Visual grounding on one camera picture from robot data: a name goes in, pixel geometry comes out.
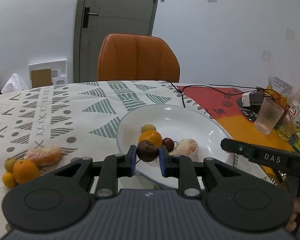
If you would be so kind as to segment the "person right hand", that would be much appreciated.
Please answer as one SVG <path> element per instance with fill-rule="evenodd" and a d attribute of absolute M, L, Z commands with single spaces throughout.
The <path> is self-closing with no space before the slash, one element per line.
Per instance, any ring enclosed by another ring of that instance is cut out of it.
<path fill-rule="evenodd" d="M 295 230 L 297 223 L 296 223 L 296 218 L 298 216 L 298 214 L 300 214 L 300 197 L 296 197 L 293 200 L 294 202 L 294 209 L 293 209 L 293 213 L 288 221 L 288 224 L 286 226 L 286 230 L 289 232 L 292 232 L 293 230 Z"/>

